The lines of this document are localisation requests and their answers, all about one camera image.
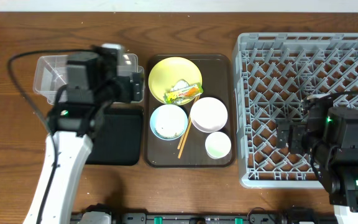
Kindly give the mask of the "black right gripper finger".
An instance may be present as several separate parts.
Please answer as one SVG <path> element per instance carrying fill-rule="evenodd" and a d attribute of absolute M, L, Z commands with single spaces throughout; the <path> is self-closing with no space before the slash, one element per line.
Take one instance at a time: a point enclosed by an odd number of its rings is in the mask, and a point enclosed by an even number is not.
<path fill-rule="evenodd" d="M 288 150 L 291 154 L 304 154 L 302 146 L 303 135 L 305 134 L 305 125 L 291 125 L 288 136 Z"/>
<path fill-rule="evenodd" d="M 290 135 L 290 126 L 289 121 L 277 121 L 277 148 L 286 147 Z"/>

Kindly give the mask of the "green snack wrapper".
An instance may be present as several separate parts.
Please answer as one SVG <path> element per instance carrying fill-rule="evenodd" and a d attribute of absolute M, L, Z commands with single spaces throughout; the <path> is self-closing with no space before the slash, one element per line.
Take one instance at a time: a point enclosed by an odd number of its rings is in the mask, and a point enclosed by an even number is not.
<path fill-rule="evenodd" d="M 203 93 L 202 86 L 200 84 L 194 84 L 185 88 L 181 88 L 175 91 L 170 91 L 164 94 L 164 100 L 167 104 L 179 105 L 185 100 L 192 100 L 196 96 Z"/>

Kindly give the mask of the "blue bowl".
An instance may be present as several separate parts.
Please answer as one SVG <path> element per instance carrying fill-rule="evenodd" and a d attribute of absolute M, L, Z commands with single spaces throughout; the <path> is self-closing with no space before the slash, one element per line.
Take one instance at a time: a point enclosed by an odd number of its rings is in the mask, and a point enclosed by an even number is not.
<path fill-rule="evenodd" d="M 185 111 L 177 105 L 162 105 L 153 111 L 150 117 L 150 129 L 164 141 L 180 138 L 188 127 Z"/>

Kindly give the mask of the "white green cup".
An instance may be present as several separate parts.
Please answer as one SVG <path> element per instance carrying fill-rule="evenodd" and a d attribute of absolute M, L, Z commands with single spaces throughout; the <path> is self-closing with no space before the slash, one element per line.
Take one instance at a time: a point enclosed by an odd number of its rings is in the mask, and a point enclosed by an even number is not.
<path fill-rule="evenodd" d="M 211 133 L 205 141 L 207 155 L 212 159 L 221 159 L 231 151 L 231 140 L 223 132 Z"/>

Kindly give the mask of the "pink bowl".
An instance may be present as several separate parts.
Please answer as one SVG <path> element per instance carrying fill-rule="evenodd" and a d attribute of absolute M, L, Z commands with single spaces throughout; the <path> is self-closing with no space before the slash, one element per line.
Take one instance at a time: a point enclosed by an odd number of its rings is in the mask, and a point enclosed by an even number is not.
<path fill-rule="evenodd" d="M 222 101 L 213 97 L 199 99 L 190 111 L 192 124 L 204 133 L 222 129 L 228 120 L 227 108 Z"/>

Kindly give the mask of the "white tissue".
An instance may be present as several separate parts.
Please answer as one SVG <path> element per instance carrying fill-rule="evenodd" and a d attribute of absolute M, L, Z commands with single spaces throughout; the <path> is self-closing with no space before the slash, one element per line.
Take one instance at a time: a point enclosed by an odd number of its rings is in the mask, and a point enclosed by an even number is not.
<path fill-rule="evenodd" d="M 186 88 L 188 87 L 189 84 L 188 82 L 186 82 L 185 80 L 179 80 L 177 81 L 177 83 L 171 88 L 171 91 L 177 91 L 180 90 L 182 88 Z"/>

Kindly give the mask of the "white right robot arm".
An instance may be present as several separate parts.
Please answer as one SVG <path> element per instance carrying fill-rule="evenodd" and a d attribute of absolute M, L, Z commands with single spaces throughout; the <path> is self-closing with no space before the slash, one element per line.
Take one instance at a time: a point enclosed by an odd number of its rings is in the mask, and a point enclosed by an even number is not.
<path fill-rule="evenodd" d="M 308 155 L 329 194 L 338 223 L 358 223 L 358 110 L 334 105 L 333 96 L 305 100 L 303 122 L 277 124 L 277 148 Z"/>

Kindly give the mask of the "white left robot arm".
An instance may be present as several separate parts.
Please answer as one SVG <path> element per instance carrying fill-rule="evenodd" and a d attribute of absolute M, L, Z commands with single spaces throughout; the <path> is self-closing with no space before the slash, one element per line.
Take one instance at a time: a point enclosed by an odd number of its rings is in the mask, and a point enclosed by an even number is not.
<path fill-rule="evenodd" d="M 119 138 L 105 120 L 115 103 L 137 103 L 144 95 L 142 74 L 119 72 L 119 44 L 68 49 L 68 82 L 56 92 L 53 108 L 40 120 L 48 132 L 45 160 L 25 223 L 68 223 L 83 167 L 93 145 Z"/>

